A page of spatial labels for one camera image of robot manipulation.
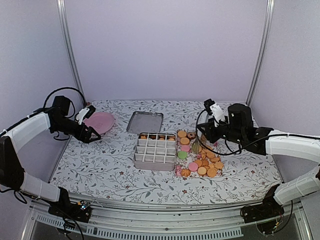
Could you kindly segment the metal tongs white handle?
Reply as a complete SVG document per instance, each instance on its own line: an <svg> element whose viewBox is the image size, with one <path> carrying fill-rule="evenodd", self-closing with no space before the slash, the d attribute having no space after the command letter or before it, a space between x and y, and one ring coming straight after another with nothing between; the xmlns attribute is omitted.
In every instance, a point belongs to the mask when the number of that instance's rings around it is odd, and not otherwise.
<svg viewBox="0 0 320 240"><path fill-rule="evenodd" d="M195 154L200 154L202 151L205 151L206 137L202 135L200 138L195 138L191 146L191 150Z"/></svg>

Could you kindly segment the metal divided cookie tin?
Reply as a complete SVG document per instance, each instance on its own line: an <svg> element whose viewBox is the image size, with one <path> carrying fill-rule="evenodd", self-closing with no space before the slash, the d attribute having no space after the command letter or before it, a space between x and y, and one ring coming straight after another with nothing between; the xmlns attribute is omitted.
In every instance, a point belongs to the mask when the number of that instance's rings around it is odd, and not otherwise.
<svg viewBox="0 0 320 240"><path fill-rule="evenodd" d="M142 132L138 135L133 163L139 170L173 171L176 165L176 135Z"/></svg>

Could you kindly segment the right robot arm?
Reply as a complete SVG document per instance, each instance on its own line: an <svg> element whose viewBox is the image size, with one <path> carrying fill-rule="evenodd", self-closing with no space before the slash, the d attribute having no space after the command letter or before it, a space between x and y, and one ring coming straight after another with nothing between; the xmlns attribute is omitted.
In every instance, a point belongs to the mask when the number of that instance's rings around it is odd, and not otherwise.
<svg viewBox="0 0 320 240"><path fill-rule="evenodd" d="M246 150L257 155L289 156L320 162L320 138L313 135L301 135L275 130L271 127L255 127L249 106L234 103L223 112L221 107L211 99L204 103L207 113L203 123L197 122L195 132L210 143L220 139L238 145L237 152ZM258 213L262 218L269 218L281 206L294 199L308 196L320 189L320 167L287 182L273 186L265 195L264 203Z"/></svg>

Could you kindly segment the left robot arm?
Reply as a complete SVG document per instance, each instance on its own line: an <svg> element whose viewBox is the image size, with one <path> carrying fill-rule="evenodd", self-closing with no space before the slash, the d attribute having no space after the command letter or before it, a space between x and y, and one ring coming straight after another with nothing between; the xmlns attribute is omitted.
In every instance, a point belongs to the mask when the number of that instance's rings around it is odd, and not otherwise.
<svg viewBox="0 0 320 240"><path fill-rule="evenodd" d="M56 96L51 107L38 109L0 134L0 184L7 191L48 202L63 217L70 217L75 211L68 191L28 174L20 163L18 152L45 131L63 133L86 144L100 140L101 135L84 123L84 119L95 112L95 107L85 106L75 119L71 119L68 116L70 105L69 98Z"/></svg>

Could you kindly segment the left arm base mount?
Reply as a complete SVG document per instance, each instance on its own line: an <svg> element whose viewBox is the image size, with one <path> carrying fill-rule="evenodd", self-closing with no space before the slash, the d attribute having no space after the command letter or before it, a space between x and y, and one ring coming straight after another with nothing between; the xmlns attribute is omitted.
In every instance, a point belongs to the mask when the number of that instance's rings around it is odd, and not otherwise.
<svg viewBox="0 0 320 240"><path fill-rule="evenodd" d="M77 222L88 223L92 215L90 206L83 208L82 205L71 203L69 200L64 201L47 201L49 204L48 213L61 218L68 218Z"/></svg>

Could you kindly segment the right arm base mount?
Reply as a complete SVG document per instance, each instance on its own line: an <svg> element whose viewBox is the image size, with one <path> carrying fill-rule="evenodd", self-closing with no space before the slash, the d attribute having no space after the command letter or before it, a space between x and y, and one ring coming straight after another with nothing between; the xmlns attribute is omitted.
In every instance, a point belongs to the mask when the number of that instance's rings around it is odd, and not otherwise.
<svg viewBox="0 0 320 240"><path fill-rule="evenodd" d="M257 205L245 205L240 216L245 223L259 222L257 230L263 235L273 235L282 222L284 208L277 203L265 202Z"/></svg>

